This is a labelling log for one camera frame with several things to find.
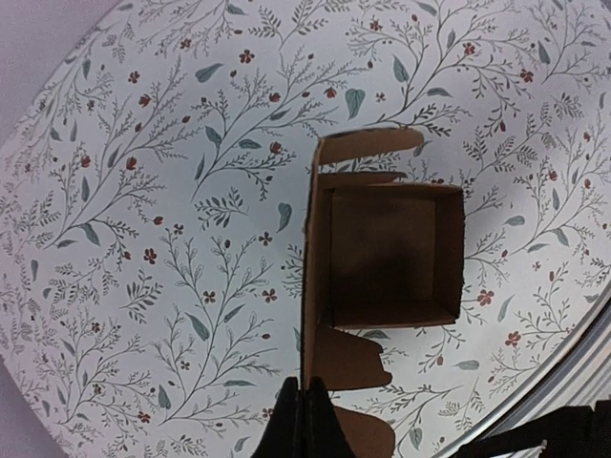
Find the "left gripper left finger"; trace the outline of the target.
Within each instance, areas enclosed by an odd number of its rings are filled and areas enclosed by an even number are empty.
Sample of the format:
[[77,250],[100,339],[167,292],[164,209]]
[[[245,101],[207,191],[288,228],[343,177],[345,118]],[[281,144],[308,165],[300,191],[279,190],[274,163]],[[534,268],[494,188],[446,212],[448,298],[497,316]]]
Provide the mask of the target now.
[[296,377],[288,377],[276,398],[273,413],[252,458],[302,456],[303,396]]

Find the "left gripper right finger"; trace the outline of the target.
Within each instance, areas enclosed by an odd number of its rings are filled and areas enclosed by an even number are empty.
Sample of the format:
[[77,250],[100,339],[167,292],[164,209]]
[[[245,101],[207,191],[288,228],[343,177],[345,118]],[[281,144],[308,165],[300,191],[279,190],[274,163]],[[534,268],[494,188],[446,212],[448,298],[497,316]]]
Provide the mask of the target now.
[[305,395],[303,456],[354,458],[324,381],[313,377]]

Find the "brown cardboard box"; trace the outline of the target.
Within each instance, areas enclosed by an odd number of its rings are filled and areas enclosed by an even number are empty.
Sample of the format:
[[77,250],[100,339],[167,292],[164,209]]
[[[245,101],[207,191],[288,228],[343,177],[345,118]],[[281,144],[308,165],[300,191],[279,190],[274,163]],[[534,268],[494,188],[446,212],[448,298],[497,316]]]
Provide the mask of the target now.
[[[463,287],[464,194],[402,172],[343,172],[356,159],[421,146],[411,128],[320,138],[312,159],[302,280],[300,382],[332,391],[387,387],[382,346],[368,330],[455,323]],[[395,435],[369,414],[334,406],[355,457],[389,457]]]

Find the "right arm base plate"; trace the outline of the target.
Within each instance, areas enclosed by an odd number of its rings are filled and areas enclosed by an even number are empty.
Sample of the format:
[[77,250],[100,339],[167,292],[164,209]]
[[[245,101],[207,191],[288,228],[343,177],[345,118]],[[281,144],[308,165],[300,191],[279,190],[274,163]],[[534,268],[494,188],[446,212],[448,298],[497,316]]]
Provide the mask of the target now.
[[520,427],[461,446],[457,457],[497,457],[541,447],[542,457],[608,457],[610,402],[564,406]]

